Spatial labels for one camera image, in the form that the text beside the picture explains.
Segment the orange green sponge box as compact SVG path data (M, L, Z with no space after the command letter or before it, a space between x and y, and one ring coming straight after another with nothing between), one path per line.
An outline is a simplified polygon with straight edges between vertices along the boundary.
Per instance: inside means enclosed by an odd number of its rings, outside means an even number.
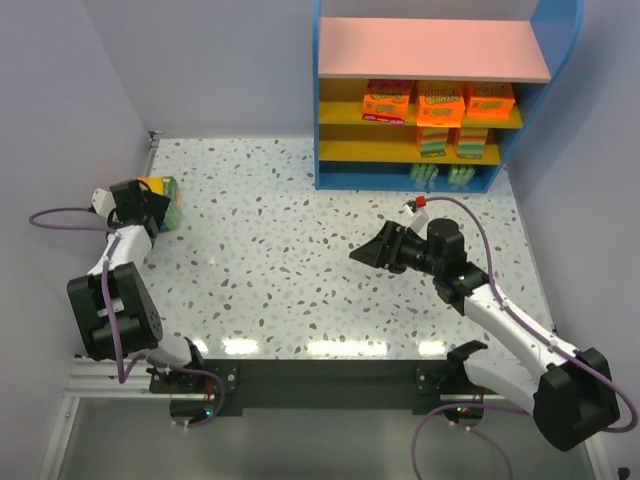
M173 176L138 177L145 208L153 216L160 232L177 230L183 219L181 191Z

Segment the blue sponge pack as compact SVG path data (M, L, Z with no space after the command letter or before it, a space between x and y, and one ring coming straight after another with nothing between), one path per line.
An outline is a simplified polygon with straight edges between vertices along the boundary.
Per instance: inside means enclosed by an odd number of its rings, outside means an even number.
M435 188L435 179L438 173L436 164L414 163L410 168L409 178L416 188L431 191Z
M474 176L473 165L452 165L447 174L447 182L453 189L467 189Z

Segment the blue sponge pack front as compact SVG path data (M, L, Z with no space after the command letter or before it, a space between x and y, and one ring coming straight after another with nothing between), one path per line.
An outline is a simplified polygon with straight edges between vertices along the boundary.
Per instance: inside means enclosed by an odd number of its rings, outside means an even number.
M410 168L409 178L416 188L431 191L435 188L435 179L438 173L436 164L414 163Z

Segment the orange yellow sponge box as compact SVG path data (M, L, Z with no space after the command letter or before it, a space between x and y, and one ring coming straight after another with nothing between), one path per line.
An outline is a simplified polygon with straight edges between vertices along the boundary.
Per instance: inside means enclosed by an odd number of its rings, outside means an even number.
M443 127L418 127L416 130L417 149L421 158L446 155L449 129Z

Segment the pink sponge box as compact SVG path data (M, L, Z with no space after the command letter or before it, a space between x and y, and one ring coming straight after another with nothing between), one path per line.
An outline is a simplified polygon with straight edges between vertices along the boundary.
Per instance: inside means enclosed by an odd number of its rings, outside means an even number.
M411 80L369 80L363 96L361 118L364 121L404 125L412 91Z

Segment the orange Scrub Daddy box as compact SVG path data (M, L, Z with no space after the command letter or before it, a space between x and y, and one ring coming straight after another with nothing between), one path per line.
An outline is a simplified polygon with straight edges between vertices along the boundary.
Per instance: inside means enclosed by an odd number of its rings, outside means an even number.
M509 82L466 82L464 98L469 118L507 120L515 105Z

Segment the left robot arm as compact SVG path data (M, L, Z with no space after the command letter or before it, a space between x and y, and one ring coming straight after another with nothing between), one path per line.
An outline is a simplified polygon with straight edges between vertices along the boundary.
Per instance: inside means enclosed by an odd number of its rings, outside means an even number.
M141 356L162 366L197 369L204 360L194 342L163 333L160 314L141 277L170 199L143 180L109 188L105 250L84 276L67 284L67 294L88 356L123 362Z

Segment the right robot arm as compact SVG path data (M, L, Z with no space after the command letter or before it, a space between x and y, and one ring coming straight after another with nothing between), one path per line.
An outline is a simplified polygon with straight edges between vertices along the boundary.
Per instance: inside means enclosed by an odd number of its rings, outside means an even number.
M468 260L455 221L430 221L424 237L388 221L349 256L393 274L412 269L432 276L440 299L487 330L529 374L523 380L504 366L465 363L467 378L531 414L552 446L568 451L619 420L607 359L594 348L579 350L528 316L516 322L512 316L520 310L499 300L489 275Z

